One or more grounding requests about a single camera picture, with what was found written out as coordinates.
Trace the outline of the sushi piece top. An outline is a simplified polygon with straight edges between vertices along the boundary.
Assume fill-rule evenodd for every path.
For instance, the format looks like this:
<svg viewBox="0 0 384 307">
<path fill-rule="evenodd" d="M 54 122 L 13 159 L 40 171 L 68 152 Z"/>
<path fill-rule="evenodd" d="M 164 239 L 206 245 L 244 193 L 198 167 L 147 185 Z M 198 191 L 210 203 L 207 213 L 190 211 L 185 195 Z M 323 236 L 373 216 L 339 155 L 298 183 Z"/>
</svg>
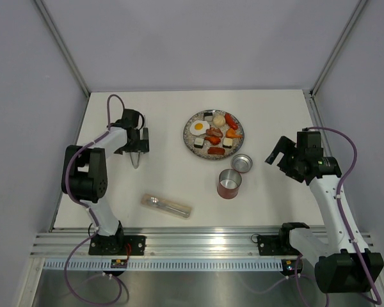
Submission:
<svg viewBox="0 0 384 307">
<path fill-rule="evenodd" d="M 210 112 L 204 113 L 204 120 L 211 122 L 213 120 L 213 113 L 210 113 Z"/>
</svg>

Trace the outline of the metal serving tongs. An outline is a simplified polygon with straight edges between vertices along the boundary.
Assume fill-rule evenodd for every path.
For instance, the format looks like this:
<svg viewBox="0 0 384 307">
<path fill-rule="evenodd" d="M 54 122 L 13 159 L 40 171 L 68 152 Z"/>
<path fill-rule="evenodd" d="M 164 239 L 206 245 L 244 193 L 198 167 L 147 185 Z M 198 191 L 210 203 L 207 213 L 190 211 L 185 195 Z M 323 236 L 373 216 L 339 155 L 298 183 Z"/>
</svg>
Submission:
<svg viewBox="0 0 384 307">
<path fill-rule="evenodd" d="M 134 169 L 138 169 L 140 165 L 140 152 L 131 152 L 130 159 Z"/>
</svg>

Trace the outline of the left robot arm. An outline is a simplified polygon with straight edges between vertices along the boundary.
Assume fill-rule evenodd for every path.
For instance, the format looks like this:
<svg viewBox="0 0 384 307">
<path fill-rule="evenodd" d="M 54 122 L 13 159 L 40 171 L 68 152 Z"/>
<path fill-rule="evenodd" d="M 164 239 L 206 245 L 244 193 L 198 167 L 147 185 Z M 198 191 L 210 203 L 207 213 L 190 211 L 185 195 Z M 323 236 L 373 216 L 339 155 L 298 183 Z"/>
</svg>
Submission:
<svg viewBox="0 0 384 307">
<path fill-rule="evenodd" d="M 91 255 L 117 255 L 128 250 L 130 239 L 107 199 L 107 159 L 113 154 L 130 154 L 132 166 L 140 163 L 140 154 L 149 152 L 148 128 L 124 129 L 114 124 L 83 146 L 70 145 L 65 150 L 61 189 L 82 206 L 93 223 L 90 235 Z"/>
</svg>

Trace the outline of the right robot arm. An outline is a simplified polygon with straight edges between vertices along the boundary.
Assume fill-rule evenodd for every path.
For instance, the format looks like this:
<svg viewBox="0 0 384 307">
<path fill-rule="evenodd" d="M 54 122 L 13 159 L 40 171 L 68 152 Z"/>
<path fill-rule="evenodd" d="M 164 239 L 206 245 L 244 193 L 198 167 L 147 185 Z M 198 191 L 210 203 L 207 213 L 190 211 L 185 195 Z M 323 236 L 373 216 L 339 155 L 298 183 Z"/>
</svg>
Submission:
<svg viewBox="0 0 384 307">
<path fill-rule="evenodd" d="M 304 223 L 284 223 L 277 239 L 279 249 L 303 255 L 325 294 L 375 292 L 383 257 L 372 252 L 362 237 L 342 187 L 345 175 L 336 158 L 324 156 L 320 133 L 301 131 L 296 141 L 282 136 L 265 162 L 273 164 L 279 154 L 279 170 L 305 183 L 316 199 L 328 240 L 324 244 Z"/>
</svg>

